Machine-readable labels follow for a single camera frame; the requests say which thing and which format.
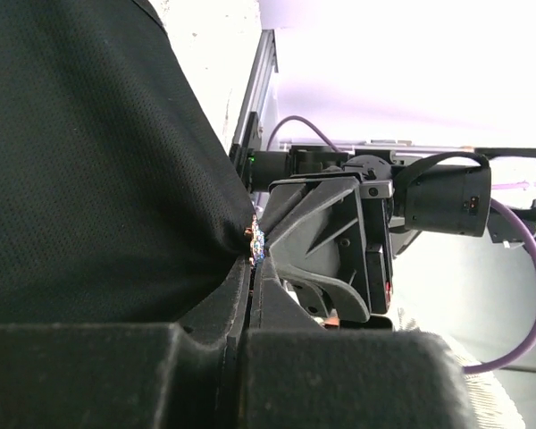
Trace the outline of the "gold jewelled brooch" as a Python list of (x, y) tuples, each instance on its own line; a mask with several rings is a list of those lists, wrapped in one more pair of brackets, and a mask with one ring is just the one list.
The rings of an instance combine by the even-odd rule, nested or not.
[(252, 216), (251, 224), (244, 230), (244, 236), (249, 241), (249, 263), (256, 267), (265, 258), (264, 232), (261, 230), (257, 216)]

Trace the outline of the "black t-shirt garment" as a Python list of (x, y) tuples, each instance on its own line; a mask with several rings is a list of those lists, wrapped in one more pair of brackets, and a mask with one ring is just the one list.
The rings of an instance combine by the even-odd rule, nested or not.
[(0, 324), (166, 322), (249, 196), (147, 1), (0, 1)]

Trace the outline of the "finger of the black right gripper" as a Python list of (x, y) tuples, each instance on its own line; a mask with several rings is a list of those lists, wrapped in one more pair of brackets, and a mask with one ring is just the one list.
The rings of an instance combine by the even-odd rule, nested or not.
[(343, 263), (338, 254), (273, 254), (279, 277), (300, 293), (300, 304), (319, 317), (336, 311), (341, 321), (365, 324), (371, 318), (368, 270), (364, 263)]
[(340, 174), (298, 179), (272, 192), (299, 185), (304, 197), (268, 234), (268, 252), (277, 264), (362, 264), (365, 234), (361, 181)]

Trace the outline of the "aluminium rail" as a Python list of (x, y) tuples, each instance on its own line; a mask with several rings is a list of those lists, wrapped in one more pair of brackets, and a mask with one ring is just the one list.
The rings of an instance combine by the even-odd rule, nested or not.
[(260, 138), (260, 143), (253, 143), (250, 146), (260, 150), (267, 148), (270, 133), (278, 121), (275, 89), (277, 72), (278, 58), (275, 30), (263, 29), (249, 73), (237, 126), (231, 141), (232, 144), (244, 144), (247, 121), (252, 113), (256, 113), (255, 134)]

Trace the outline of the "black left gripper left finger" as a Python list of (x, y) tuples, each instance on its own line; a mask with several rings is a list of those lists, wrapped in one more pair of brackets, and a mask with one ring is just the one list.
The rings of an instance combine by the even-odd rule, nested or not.
[(0, 326), (0, 428), (232, 428), (250, 268), (175, 323)]

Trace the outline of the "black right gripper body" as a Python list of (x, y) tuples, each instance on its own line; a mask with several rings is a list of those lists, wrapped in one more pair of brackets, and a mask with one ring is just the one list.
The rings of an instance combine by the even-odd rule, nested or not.
[(388, 311), (392, 297), (391, 236), (410, 231), (481, 237), (490, 212), (490, 161), (469, 152), (447, 152), (394, 165), (355, 156), (345, 164), (361, 172), (372, 313)]

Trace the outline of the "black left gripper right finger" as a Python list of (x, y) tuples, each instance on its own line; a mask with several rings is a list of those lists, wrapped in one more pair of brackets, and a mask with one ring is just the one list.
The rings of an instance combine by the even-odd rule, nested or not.
[(271, 260), (255, 270), (239, 347), (237, 428), (474, 428), (461, 366), (420, 331), (330, 330), (297, 305)]

